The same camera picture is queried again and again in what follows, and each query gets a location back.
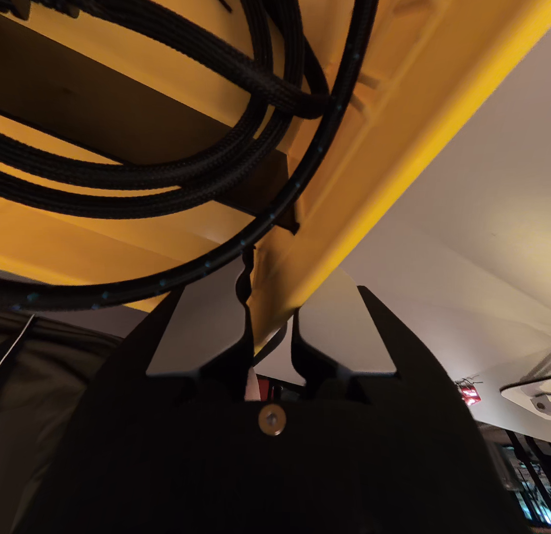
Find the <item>white ceiling light fixture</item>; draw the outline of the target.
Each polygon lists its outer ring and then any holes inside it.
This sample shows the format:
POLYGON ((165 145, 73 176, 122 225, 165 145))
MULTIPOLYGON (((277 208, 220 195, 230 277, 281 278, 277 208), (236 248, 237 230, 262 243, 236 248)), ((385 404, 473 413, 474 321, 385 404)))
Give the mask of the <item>white ceiling light fixture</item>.
POLYGON ((550 375, 502 387, 500 394, 525 410, 550 420, 550 375))

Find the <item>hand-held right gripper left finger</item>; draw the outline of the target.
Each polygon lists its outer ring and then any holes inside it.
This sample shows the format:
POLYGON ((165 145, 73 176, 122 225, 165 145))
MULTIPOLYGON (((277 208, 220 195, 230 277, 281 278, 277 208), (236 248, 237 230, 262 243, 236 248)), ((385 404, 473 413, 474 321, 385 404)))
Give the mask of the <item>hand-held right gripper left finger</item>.
POLYGON ((180 296, 147 369, 182 378, 197 396, 255 399, 250 308, 254 247, 180 296))

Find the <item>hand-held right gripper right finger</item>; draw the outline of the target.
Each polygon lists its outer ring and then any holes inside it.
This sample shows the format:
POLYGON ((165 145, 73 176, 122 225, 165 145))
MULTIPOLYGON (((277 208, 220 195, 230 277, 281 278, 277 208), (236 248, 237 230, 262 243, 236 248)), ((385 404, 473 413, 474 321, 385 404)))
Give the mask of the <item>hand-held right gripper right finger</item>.
POLYGON ((340 397, 352 379, 396 374, 358 286, 343 269, 335 269, 295 310, 292 365, 305 380, 305 397, 316 397, 326 383, 340 397))

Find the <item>yellow plastic bin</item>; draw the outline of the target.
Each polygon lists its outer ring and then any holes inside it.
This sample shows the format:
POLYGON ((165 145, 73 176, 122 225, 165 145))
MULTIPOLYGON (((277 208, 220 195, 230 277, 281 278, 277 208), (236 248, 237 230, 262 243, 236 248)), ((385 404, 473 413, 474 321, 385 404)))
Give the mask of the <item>yellow plastic bin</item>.
POLYGON ((1 0, 1 310, 151 311, 256 247, 259 345, 550 0, 1 0))

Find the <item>red lit sign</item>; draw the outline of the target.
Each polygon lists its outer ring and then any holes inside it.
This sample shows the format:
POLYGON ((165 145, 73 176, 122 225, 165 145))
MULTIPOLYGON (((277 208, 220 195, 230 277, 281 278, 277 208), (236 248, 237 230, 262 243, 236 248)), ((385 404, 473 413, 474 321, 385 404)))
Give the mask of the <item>red lit sign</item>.
POLYGON ((482 398, 477 387, 482 384, 483 381, 477 380, 476 377, 462 378, 455 381, 455 385, 466 406, 470 407, 481 402, 482 398))

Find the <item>dark grey cloth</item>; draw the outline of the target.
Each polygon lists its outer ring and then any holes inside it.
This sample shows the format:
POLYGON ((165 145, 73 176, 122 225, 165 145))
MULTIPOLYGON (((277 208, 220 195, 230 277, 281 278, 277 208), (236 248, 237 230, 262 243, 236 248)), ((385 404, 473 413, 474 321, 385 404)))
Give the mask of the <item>dark grey cloth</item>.
POLYGON ((1 533, 12 533, 69 420, 122 338, 20 312, 1 312, 1 533))

